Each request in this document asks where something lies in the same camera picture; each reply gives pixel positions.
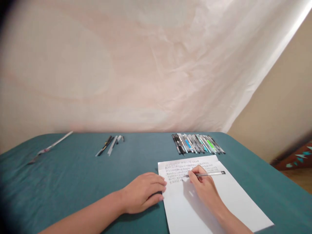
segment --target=sheet of paper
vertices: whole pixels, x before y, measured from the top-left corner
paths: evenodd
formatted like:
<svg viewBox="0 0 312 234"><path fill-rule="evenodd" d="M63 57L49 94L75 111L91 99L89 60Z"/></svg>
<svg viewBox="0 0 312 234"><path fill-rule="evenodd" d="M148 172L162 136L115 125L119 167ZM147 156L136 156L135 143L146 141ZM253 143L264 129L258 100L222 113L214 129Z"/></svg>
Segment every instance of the sheet of paper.
<svg viewBox="0 0 312 234"><path fill-rule="evenodd" d="M215 155L159 162L158 172L168 182L163 193L170 234L224 233L215 217L197 196L194 185L183 176L196 165L207 171L225 171L213 176L218 193L227 208L253 232L274 225L253 202Z"/></svg>

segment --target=white backdrop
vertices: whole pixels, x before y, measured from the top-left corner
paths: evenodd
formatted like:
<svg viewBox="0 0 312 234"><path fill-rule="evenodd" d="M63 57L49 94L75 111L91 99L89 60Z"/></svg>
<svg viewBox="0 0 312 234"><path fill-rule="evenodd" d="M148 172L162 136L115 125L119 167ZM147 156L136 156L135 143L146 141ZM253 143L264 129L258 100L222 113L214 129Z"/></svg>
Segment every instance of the white backdrop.
<svg viewBox="0 0 312 234"><path fill-rule="evenodd" d="M70 130L227 132L311 4L20 1L1 37L0 150Z"/></svg>

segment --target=finger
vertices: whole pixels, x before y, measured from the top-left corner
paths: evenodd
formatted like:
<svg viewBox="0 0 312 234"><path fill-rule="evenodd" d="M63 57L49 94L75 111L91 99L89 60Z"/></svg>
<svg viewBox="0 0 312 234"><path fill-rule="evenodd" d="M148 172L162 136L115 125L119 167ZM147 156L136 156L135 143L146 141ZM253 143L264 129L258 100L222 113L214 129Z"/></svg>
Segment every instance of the finger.
<svg viewBox="0 0 312 234"><path fill-rule="evenodd" d="M166 186L167 182L163 179L163 177L159 176L159 175L151 175L150 176L150 179L149 179L150 183L151 184L161 184L161 185L164 185Z"/></svg>
<svg viewBox="0 0 312 234"><path fill-rule="evenodd" d="M157 175L156 173L154 173L154 172L147 172L147 173L145 173L144 175L148 175L148 176L155 176L155 175Z"/></svg>
<svg viewBox="0 0 312 234"><path fill-rule="evenodd" d="M161 192L166 191L166 187L161 184L151 184L150 187L148 188L148 194L146 194L146 196L149 197L153 193L157 193L159 191Z"/></svg>
<svg viewBox="0 0 312 234"><path fill-rule="evenodd" d="M201 177L201 179L202 179L202 183L210 183L212 185L215 184L211 176L206 175L206 176Z"/></svg>
<svg viewBox="0 0 312 234"><path fill-rule="evenodd" d="M196 173L200 173L200 174L205 174L205 173L207 173L207 172L205 171L205 169L203 169L200 165L197 165L196 167L194 167L194 168L192 169L192 172L194 172L195 174L196 174Z"/></svg>
<svg viewBox="0 0 312 234"><path fill-rule="evenodd" d="M199 185L200 182L197 178L197 176L192 172L192 171L188 171L188 176L189 176L189 179L191 180L191 182L196 186L196 185Z"/></svg>
<svg viewBox="0 0 312 234"><path fill-rule="evenodd" d="M151 196L150 198L148 198L146 200L146 202L143 203L143 207L144 207L144 210L146 210L147 208L151 207L152 205L155 205L157 204L158 202L162 201L163 200L163 195L157 193L153 196Z"/></svg>

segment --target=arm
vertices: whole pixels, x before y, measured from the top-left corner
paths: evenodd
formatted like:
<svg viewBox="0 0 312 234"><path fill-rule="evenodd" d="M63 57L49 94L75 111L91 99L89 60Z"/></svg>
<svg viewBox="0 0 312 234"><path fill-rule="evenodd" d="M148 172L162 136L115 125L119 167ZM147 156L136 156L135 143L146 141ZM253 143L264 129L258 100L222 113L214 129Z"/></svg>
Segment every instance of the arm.
<svg viewBox="0 0 312 234"><path fill-rule="evenodd" d="M124 213L140 213L159 201L166 190L164 178L148 172L138 176L122 190L113 192L82 210L58 221L40 232L50 233L101 233Z"/></svg>
<svg viewBox="0 0 312 234"><path fill-rule="evenodd" d="M235 215L233 215L221 200L215 183L211 176L197 178L195 173L207 173L201 166L196 166L192 171L188 172L191 183L197 191L200 200L216 217L219 224L230 234L250 234L253 233L246 227Z"/></svg>

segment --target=table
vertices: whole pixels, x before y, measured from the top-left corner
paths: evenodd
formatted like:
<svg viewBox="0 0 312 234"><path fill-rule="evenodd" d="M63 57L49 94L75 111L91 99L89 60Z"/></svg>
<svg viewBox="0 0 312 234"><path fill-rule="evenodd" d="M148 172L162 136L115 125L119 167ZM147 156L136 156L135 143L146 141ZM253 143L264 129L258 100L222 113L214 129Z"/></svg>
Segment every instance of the table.
<svg viewBox="0 0 312 234"><path fill-rule="evenodd" d="M36 153L63 134L30 139L0 156L1 207L13 232L37 233L119 190L157 163L206 154L177 153L172 133L73 133L33 165ZM218 159L275 226L259 233L312 233L312 196L225 133L209 134L226 152ZM110 157L109 135L123 135ZM103 233L169 233L163 202L122 215Z"/></svg>

